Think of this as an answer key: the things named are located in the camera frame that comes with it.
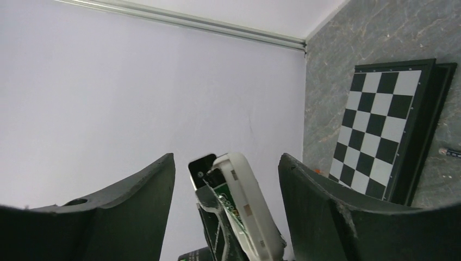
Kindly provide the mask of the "black white chessboard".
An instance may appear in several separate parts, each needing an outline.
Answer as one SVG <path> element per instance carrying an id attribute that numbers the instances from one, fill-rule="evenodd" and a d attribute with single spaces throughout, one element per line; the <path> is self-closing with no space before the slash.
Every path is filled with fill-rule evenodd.
<path id="1" fill-rule="evenodd" d="M 355 66 L 329 178 L 410 206 L 457 66 L 435 59 Z"/>

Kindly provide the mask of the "white remote control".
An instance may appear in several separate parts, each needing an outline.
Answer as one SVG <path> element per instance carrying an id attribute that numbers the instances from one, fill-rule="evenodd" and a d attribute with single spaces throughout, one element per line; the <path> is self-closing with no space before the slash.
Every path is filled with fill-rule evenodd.
<path id="1" fill-rule="evenodd" d="M 220 169 L 234 198 L 246 233 L 229 218 L 242 250 L 249 260 L 283 260 L 286 242 L 280 234 L 258 181 L 242 153 L 226 153 L 213 162 Z"/>

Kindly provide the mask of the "green battery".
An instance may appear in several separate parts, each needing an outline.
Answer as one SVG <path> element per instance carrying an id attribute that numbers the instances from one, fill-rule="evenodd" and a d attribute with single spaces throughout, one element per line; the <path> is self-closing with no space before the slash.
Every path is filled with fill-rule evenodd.
<path id="1" fill-rule="evenodd" d="M 231 216 L 230 218 L 236 223 L 236 225 L 242 231 L 246 233 L 245 226 L 242 223 L 240 213 L 237 210 L 234 198 L 231 195 L 229 186 L 226 182 L 226 179 L 222 171 L 218 168 L 212 169 L 207 172 L 203 179 L 217 195 L 218 200 L 223 205 L 226 212 Z"/>

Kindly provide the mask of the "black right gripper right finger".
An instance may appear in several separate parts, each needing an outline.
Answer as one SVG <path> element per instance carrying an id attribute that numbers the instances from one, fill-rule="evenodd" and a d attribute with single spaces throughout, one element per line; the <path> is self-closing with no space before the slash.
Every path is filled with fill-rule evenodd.
<path id="1" fill-rule="evenodd" d="M 460 204 L 414 208 L 358 193 L 285 153 L 279 183 L 296 260 L 460 260 Z"/>

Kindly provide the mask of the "dark battery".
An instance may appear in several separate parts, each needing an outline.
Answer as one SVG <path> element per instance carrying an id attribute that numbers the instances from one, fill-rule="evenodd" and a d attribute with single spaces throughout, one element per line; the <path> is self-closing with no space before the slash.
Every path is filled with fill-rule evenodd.
<path id="1" fill-rule="evenodd" d="M 460 151 L 455 151 L 455 150 L 451 150 L 448 148 L 440 148 L 439 153 L 441 155 L 448 156 L 448 157 L 454 157 L 454 158 L 459 158 L 459 159 L 461 158 Z"/>

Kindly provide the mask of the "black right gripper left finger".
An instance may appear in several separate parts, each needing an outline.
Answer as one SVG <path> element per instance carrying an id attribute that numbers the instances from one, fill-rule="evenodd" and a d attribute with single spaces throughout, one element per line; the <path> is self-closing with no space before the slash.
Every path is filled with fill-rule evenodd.
<path id="1" fill-rule="evenodd" d="M 1 206 L 1 260 L 159 260 L 175 172 L 167 153 L 63 206 Z"/>

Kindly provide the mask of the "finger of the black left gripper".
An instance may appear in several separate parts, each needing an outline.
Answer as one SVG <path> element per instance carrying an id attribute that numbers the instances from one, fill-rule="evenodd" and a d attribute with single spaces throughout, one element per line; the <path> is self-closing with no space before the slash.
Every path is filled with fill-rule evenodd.
<path id="1" fill-rule="evenodd" d="M 206 247 L 189 252 L 188 260 L 248 260 L 232 231 L 223 206 L 203 180 L 215 159 L 215 154 L 208 154 L 188 164 L 207 242 Z"/>

